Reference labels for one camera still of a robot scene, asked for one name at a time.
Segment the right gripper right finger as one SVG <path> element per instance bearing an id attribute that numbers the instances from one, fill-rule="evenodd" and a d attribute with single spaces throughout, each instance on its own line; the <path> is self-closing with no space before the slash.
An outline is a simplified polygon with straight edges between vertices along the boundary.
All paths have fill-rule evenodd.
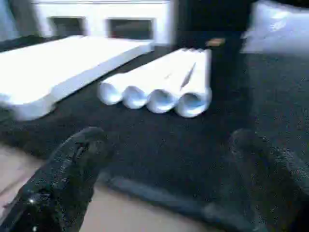
<path id="1" fill-rule="evenodd" d="M 251 205 L 269 232 L 309 230 L 309 166 L 258 133 L 239 129 L 229 146 Z"/>

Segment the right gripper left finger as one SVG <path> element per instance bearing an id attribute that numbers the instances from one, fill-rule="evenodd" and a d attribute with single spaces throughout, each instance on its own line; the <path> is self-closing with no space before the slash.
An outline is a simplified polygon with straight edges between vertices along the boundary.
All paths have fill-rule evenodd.
<path id="1" fill-rule="evenodd" d="M 19 189 L 0 218 L 2 232 L 78 232 L 101 169 L 111 160 L 108 137 L 85 128 L 64 141 Z"/>

